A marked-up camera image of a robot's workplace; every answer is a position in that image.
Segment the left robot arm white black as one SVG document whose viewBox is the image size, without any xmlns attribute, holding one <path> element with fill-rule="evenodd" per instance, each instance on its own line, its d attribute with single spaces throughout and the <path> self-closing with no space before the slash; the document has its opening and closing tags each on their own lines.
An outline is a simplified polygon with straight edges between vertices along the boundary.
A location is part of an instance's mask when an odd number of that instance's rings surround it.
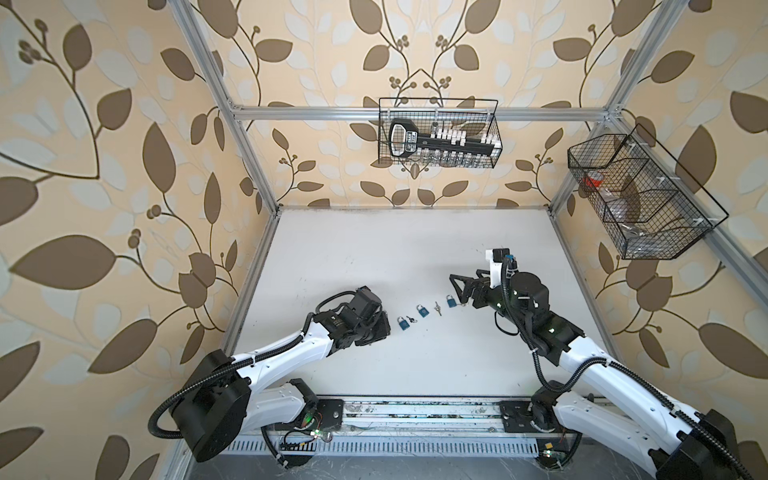
<svg viewBox="0 0 768 480">
<path fill-rule="evenodd" d="M 364 347 L 391 332 L 381 299 L 368 287 L 337 293 L 309 312 L 296 333 L 234 356 L 206 355 L 184 386 L 150 415 L 148 432 L 185 441 L 206 462 L 244 432 L 257 431 L 284 468 L 290 451 L 329 442 L 342 425 L 341 400 L 322 400 L 295 370 L 346 348 Z"/>
</svg>

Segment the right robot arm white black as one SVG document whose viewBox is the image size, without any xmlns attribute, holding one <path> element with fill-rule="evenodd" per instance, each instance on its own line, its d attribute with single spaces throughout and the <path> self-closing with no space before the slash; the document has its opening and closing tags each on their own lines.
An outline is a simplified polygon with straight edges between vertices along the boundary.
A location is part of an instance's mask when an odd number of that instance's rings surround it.
<svg viewBox="0 0 768 480">
<path fill-rule="evenodd" d="M 632 461 L 656 479 L 749 479 L 735 428 L 716 410 L 696 411 L 643 379 L 551 310 L 529 272 L 452 274 L 461 303 L 491 308 L 529 347 L 556 422 Z"/>
</svg>

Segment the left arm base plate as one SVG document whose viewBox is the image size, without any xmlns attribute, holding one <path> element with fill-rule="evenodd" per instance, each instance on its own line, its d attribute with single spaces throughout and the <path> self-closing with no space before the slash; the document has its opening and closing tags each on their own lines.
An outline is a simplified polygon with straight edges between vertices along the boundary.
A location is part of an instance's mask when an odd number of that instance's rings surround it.
<svg viewBox="0 0 768 480">
<path fill-rule="evenodd" d="M 340 398 L 321 398 L 305 406 L 295 420 L 282 424 L 280 429 L 306 433 L 338 431 L 343 423 L 344 406 Z"/>
</svg>

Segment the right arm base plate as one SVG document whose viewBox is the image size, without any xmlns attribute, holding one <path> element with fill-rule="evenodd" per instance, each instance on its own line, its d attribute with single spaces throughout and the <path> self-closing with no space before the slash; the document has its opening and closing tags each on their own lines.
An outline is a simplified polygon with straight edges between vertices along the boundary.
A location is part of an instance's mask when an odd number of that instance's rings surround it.
<svg viewBox="0 0 768 480">
<path fill-rule="evenodd" d="M 531 400 L 503 400 L 499 404 L 503 431 L 508 434 L 546 433 L 542 408 Z"/>
</svg>

